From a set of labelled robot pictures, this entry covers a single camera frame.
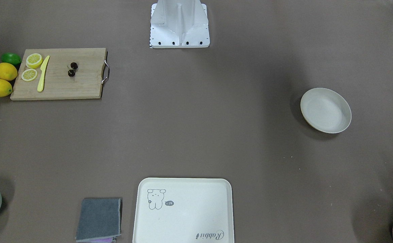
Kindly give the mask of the beige round plate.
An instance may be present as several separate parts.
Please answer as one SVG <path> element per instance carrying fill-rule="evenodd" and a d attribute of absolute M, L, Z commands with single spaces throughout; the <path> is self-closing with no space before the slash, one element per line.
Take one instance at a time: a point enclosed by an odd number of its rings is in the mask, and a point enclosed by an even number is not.
<path fill-rule="evenodd" d="M 305 92 L 300 99 L 300 111 L 310 126 L 328 134 L 345 131 L 352 121 L 348 102 L 337 92 L 326 88 Z"/>

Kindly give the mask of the cream rectangular tray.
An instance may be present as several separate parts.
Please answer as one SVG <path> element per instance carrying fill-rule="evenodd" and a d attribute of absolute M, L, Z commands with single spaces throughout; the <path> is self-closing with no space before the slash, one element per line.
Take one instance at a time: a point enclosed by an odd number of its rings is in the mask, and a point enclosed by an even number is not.
<path fill-rule="evenodd" d="M 233 243 L 231 184 L 225 179 L 145 178 L 138 185 L 134 243 Z"/>

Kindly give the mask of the dark red cherry lower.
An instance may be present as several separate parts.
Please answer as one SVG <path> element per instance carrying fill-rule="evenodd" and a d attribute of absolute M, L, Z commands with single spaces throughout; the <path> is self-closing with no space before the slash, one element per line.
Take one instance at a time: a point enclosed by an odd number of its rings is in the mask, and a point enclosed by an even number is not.
<path fill-rule="evenodd" d="M 76 71 L 75 70 L 73 70 L 73 69 L 69 69 L 68 70 L 68 76 L 69 77 L 74 77 L 76 75 Z"/>

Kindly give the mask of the dark red cherry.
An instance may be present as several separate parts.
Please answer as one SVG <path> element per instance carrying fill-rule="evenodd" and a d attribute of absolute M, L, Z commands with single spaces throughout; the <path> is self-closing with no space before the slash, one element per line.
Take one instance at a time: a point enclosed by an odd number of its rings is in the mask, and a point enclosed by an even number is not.
<path fill-rule="evenodd" d="M 78 64 L 76 62 L 72 62 L 70 64 L 70 69 L 72 70 L 77 70 L 79 68 Z"/>
<path fill-rule="evenodd" d="M 74 77 L 76 75 L 76 71 L 75 70 L 73 70 L 73 69 L 69 69 L 68 70 L 68 76 L 69 77 Z"/>

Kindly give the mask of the dark red cherry upper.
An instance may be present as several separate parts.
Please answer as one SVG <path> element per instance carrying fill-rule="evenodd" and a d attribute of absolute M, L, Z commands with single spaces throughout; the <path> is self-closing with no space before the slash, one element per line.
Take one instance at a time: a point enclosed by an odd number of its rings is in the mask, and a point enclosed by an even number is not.
<path fill-rule="evenodd" d="M 72 70 L 77 70 L 79 68 L 78 64 L 76 62 L 72 62 L 70 64 L 70 69 Z"/>

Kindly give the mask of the grey folded cloth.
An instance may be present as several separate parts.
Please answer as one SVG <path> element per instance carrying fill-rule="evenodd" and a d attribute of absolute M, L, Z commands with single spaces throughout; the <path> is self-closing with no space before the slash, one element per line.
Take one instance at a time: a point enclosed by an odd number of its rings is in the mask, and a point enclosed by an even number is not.
<path fill-rule="evenodd" d="M 82 200 L 77 243 L 115 243 L 121 235 L 119 197 L 87 197 Z"/>

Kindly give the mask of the wooden cutting board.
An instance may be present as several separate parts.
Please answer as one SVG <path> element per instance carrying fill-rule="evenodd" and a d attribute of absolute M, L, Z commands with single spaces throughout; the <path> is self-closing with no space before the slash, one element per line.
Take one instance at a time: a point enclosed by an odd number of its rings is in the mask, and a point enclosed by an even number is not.
<path fill-rule="evenodd" d="M 22 72 L 27 69 L 25 60 L 33 53 L 39 53 L 43 58 L 50 55 L 42 92 L 36 90 L 41 75 L 39 68 L 35 80 L 26 82 L 21 79 Z M 13 101 L 99 99 L 108 79 L 108 75 L 104 75 L 104 70 L 109 69 L 106 60 L 106 48 L 26 49 L 10 98 Z M 76 62 L 79 68 L 74 77 L 69 77 L 72 62 Z"/>

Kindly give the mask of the yellow plastic knife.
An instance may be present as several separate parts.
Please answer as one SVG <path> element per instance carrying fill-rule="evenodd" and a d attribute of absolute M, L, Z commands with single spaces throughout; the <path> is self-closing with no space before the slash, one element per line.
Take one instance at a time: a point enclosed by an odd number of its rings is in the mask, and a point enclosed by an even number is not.
<path fill-rule="evenodd" d="M 40 66 L 41 75 L 36 89 L 38 92 L 42 92 L 44 90 L 44 81 L 45 81 L 46 69 L 49 60 L 50 60 L 50 55 L 47 55 Z"/>

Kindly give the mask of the lemon slice upper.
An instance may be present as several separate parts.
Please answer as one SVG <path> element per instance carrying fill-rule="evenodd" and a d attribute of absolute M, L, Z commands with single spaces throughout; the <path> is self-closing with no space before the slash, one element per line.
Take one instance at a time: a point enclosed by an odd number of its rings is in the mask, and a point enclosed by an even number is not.
<path fill-rule="evenodd" d="M 30 69 L 36 69 L 41 66 L 41 64 L 43 63 L 43 60 L 44 59 L 43 59 L 42 55 L 39 53 L 30 54 L 26 58 L 26 67 L 28 67 Z"/>

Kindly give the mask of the lemon slice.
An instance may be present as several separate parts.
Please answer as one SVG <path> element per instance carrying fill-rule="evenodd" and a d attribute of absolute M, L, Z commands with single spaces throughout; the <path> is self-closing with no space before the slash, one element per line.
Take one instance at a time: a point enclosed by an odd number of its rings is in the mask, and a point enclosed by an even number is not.
<path fill-rule="evenodd" d="M 35 80 L 37 76 L 38 76 L 38 71 L 36 69 L 29 68 L 22 72 L 21 79 L 23 81 L 30 82 Z"/>
<path fill-rule="evenodd" d="M 26 58 L 26 67 L 28 67 L 30 69 L 36 69 L 41 66 L 41 64 L 43 63 L 43 60 L 44 59 L 43 59 L 42 55 L 39 53 L 30 54 Z"/>

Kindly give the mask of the lemon slice lower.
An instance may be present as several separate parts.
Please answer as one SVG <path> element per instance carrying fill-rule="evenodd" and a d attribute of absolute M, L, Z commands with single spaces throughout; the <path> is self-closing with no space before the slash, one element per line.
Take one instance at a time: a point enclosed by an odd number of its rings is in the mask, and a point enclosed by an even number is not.
<path fill-rule="evenodd" d="M 35 80 L 37 76 L 38 76 L 38 71 L 36 69 L 29 68 L 22 72 L 21 79 L 23 81 L 30 82 Z"/>

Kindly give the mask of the green lime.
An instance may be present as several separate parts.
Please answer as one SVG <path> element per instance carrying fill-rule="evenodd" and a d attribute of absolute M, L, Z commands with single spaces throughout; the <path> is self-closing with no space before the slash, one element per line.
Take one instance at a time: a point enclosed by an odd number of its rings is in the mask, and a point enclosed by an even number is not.
<path fill-rule="evenodd" d="M 6 52 L 1 55 L 1 61 L 17 66 L 22 62 L 22 58 L 16 53 Z"/>

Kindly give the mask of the yellow lemon upper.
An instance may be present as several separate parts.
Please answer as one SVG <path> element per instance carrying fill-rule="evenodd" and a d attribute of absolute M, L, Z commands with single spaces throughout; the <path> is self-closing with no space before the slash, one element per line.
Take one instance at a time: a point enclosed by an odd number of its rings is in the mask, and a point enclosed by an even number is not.
<path fill-rule="evenodd" d="M 12 81 L 18 76 L 18 70 L 10 63 L 0 63 L 0 79 Z"/>

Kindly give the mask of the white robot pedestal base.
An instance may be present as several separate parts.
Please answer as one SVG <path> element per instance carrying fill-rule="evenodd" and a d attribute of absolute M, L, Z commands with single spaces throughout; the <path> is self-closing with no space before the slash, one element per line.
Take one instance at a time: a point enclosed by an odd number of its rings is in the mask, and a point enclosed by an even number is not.
<path fill-rule="evenodd" d="M 159 0 L 151 6 L 150 48 L 210 46 L 207 6 L 199 0 Z"/>

